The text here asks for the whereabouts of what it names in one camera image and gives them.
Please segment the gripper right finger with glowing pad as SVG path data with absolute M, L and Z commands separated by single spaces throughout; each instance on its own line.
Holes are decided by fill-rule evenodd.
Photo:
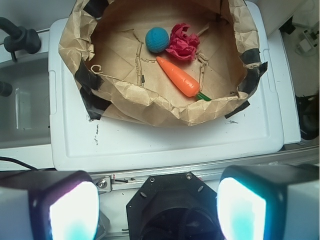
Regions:
M 221 175 L 216 201 L 227 240 L 320 238 L 317 165 L 230 165 Z

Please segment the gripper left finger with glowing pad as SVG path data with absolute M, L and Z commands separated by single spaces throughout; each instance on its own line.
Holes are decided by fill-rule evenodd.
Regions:
M 82 170 L 0 173 L 2 240 L 93 240 L 99 193 Z

